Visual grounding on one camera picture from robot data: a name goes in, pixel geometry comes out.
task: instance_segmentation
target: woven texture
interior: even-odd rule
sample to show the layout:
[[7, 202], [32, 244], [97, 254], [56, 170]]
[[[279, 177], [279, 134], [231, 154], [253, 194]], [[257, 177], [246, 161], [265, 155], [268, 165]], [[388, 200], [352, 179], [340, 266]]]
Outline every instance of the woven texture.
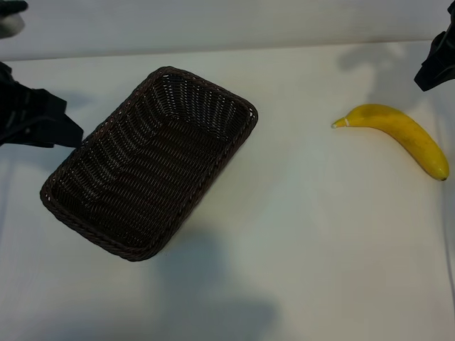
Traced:
[[160, 251], [257, 123], [256, 109], [192, 73], [150, 74], [47, 179], [43, 204], [130, 261]]

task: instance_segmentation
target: rectangular basket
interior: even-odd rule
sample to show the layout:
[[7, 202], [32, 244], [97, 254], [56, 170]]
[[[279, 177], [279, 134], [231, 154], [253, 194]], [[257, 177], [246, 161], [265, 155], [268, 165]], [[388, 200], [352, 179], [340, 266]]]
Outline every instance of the rectangular basket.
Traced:
[[41, 200], [108, 252], [148, 259], [176, 233], [256, 123], [248, 101], [162, 67], [47, 179]]

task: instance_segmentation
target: white table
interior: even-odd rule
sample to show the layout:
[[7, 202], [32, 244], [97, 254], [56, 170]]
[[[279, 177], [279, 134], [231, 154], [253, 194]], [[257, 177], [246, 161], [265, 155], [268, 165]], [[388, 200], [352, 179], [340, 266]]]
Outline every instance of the white table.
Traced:
[[39, 190], [69, 148], [0, 148], [0, 340], [454, 340], [444, 248], [455, 176], [389, 136], [332, 130], [358, 104], [404, 110], [455, 172], [455, 82], [413, 83], [429, 43], [9, 63], [91, 132], [151, 71], [190, 70], [259, 123], [173, 241], [129, 263], [57, 221]]

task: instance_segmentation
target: white surface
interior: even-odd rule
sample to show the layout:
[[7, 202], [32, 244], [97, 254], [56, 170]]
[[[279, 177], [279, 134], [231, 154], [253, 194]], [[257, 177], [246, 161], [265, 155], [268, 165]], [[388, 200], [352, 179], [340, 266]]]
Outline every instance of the white surface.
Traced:
[[331, 129], [352, 107], [403, 109], [455, 161], [455, 82], [413, 83], [428, 43], [10, 63], [92, 131], [149, 72], [193, 71], [259, 123], [166, 250], [129, 263], [59, 223], [38, 192], [69, 154], [0, 148], [1, 340], [455, 338], [444, 228], [455, 177], [389, 136]]
[[433, 39], [451, 0], [40, 0], [0, 60]]

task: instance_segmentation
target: brown wicker basket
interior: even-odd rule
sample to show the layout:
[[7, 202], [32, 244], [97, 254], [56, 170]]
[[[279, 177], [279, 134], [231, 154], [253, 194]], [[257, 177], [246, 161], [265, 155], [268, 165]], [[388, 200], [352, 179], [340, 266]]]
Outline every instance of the brown wicker basket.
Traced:
[[192, 73], [160, 68], [47, 179], [41, 200], [108, 252], [148, 259], [256, 123], [248, 101]]

